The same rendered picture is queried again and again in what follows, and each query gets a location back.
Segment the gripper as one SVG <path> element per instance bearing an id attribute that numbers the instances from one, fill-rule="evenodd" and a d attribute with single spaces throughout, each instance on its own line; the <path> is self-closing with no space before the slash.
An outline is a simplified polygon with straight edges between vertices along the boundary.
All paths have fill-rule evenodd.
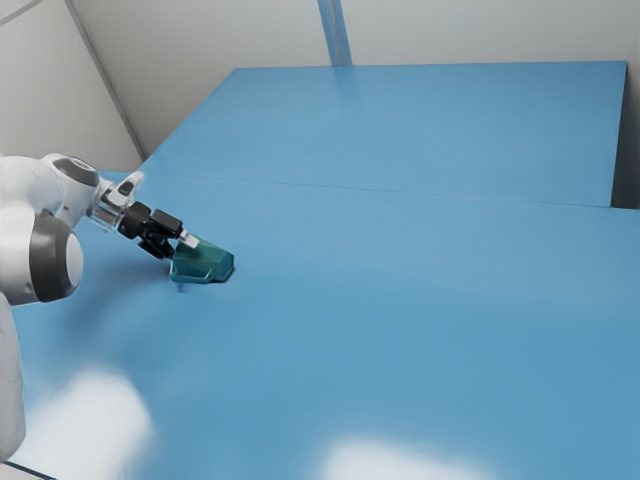
<path id="1" fill-rule="evenodd" d="M 191 235 L 178 218 L 141 203 L 134 202 L 124 213 L 118 232 L 128 239 L 140 238 L 138 246 L 157 259 L 172 259 L 175 253 L 170 240 L 176 240 L 191 249 L 199 240 Z"/>

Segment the teal faceted mug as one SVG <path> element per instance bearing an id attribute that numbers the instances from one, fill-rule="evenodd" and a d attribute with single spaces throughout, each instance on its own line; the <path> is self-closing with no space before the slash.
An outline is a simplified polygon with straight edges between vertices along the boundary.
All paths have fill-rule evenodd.
<path id="1" fill-rule="evenodd" d="M 170 264 L 170 279 L 192 284 L 226 282 L 235 270 L 234 255 L 203 238 L 197 240 L 195 248 L 178 244 Z"/>

